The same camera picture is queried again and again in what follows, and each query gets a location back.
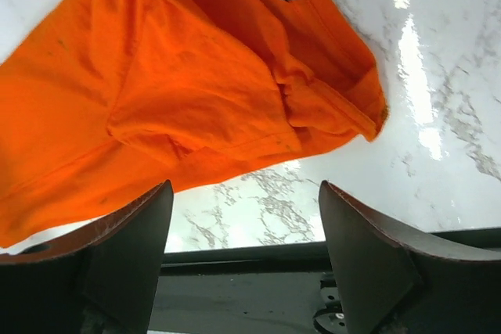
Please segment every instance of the clothing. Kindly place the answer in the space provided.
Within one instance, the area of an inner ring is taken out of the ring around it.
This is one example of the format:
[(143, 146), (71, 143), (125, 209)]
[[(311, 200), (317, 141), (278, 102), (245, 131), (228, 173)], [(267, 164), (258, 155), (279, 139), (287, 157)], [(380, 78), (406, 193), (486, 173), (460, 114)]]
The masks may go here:
[(385, 109), (331, 0), (63, 0), (0, 67), (0, 246), (373, 140)]

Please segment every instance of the orange fabric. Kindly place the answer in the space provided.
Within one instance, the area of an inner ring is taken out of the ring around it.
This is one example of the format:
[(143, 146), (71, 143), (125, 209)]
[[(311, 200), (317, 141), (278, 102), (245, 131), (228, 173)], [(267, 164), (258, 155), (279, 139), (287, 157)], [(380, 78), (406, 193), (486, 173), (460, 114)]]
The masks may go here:
[(372, 140), (384, 109), (331, 0), (63, 0), (0, 68), (0, 246)]

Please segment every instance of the marble tabletop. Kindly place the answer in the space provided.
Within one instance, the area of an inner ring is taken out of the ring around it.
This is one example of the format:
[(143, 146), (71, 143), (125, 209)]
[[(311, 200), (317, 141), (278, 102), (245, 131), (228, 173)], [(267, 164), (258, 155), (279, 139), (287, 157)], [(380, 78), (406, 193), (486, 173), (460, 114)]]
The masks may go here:
[[(58, 1), (0, 0), (0, 61)], [(179, 193), (167, 251), (322, 240), (323, 179), (427, 231), (501, 226), (501, 0), (334, 1), (379, 63), (381, 136)]]

